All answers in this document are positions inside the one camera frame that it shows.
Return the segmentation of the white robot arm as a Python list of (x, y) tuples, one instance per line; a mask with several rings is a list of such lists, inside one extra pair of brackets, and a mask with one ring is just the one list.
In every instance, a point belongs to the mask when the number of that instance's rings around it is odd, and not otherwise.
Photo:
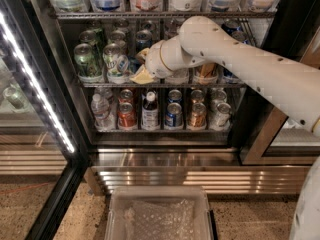
[[(320, 136), (320, 70), (244, 44), (204, 16), (190, 17), (177, 36), (152, 45), (131, 80), (152, 83), (207, 63), (225, 67), (305, 130)], [(289, 240), (320, 240), (320, 158), (302, 186)]]

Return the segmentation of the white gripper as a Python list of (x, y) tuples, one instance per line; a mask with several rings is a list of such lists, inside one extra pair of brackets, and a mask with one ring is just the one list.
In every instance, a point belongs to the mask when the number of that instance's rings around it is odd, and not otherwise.
[(150, 50), (144, 48), (135, 58), (141, 65), (130, 80), (137, 84), (149, 84), (153, 77), (164, 79), (176, 71), (203, 65), (206, 61), (207, 48), (195, 40), (188, 41), (180, 36), (162, 40)]

